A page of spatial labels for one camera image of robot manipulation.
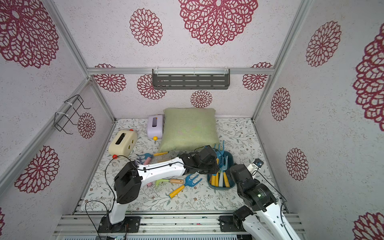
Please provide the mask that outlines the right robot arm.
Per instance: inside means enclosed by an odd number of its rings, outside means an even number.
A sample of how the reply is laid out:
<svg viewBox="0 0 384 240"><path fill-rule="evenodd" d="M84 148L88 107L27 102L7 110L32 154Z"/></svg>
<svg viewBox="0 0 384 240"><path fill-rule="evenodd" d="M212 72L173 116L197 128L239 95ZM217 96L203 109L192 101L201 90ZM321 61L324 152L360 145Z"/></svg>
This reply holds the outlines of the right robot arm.
<svg viewBox="0 0 384 240"><path fill-rule="evenodd" d="M245 205L232 216L219 217L221 232L246 232L256 240L299 240L273 193L252 176L255 171L245 165L230 168Z"/></svg>

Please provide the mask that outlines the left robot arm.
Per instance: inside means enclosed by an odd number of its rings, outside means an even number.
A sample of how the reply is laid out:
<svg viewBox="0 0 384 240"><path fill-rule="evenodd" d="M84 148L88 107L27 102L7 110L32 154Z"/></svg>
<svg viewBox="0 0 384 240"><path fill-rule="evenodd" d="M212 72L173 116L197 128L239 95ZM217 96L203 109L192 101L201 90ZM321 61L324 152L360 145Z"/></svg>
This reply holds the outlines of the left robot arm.
<svg viewBox="0 0 384 240"><path fill-rule="evenodd" d="M118 233L124 231L126 211L129 203L136 200L142 187L160 179L186 175L186 182L191 182L191 175L216 174L219 171L217 154L205 146L199 152L184 153L179 157L152 165L139 165L129 161L114 178L114 203L99 224L98 233Z"/></svg>

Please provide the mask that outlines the lime rake wooden handle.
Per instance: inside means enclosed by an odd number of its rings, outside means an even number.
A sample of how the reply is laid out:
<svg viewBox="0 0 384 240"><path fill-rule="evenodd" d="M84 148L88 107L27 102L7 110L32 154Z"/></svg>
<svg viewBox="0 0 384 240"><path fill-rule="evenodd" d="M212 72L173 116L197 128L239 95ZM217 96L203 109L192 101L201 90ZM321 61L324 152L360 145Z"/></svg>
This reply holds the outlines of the lime rake wooden handle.
<svg viewBox="0 0 384 240"><path fill-rule="evenodd" d="M183 185L184 184L184 180L181 180L181 179L160 179L160 180L156 180L155 186L157 187L157 186L159 186L162 183L171 183L171 184L181 184L181 185Z"/></svg>

